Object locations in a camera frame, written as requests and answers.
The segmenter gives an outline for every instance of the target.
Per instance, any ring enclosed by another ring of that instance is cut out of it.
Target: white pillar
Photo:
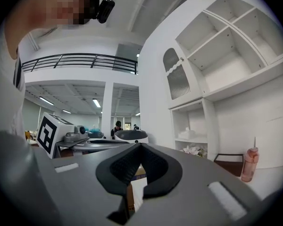
[[[104,100],[103,100],[101,132],[104,133],[107,139],[111,139],[110,132],[112,128],[110,128],[110,124],[111,124],[112,93],[113,93],[113,82],[106,82]]]

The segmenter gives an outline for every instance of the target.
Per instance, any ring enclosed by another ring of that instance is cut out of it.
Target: white strip
[[[227,191],[220,182],[213,182],[208,188],[220,202],[228,216],[236,221],[247,214],[243,206]]]
[[[56,170],[57,173],[60,173],[60,172],[69,171],[69,170],[72,170],[72,169],[75,169],[75,168],[78,168],[78,167],[79,167],[79,164],[73,163],[73,164],[63,166],[63,167],[55,168],[55,170]]]

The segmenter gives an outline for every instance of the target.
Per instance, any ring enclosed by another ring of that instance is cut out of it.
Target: white shirt
[[[12,59],[4,34],[4,23],[0,27],[0,130],[25,139],[22,106],[25,96],[25,78],[21,70],[20,81],[16,87],[17,59]]]

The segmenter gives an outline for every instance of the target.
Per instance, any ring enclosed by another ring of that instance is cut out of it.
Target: ceiling
[[[113,28],[119,31],[135,33],[148,38],[156,27],[183,1],[186,0],[114,0],[116,5],[107,22],[100,24],[89,22],[89,29],[96,27]],[[46,30],[36,30],[35,38]]]
[[[52,111],[67,110],[71,113],[101,116],[103,107],[105,83],[95,85],[55,84],[28,85],[26,99],[46,107]],[[39,99],[43,97],[54,105]],[[92,99],[97,99],[98,108]],[[138,87],[115,84],[112,97],[111,116],[133,116],[139,112]]]

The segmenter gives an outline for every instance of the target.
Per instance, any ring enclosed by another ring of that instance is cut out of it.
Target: fluorescent light
[[[95,103],[95,105],[96,105],[98,108],[100,108],[100,104],[99,104],[98,100],[97,100],[97,99],[92,99],[92,100],[93,100],[93,102]]]
[[[43,97],[39,97],[39,99],[41,99],[41,100],[43,100],[43,101],[47,102],[47,103],[48,103],[48,104],[50,104],[50,105],[53,105],[53,103],[52,103],[52,102],[49,102],[48,100],[44,99]]]

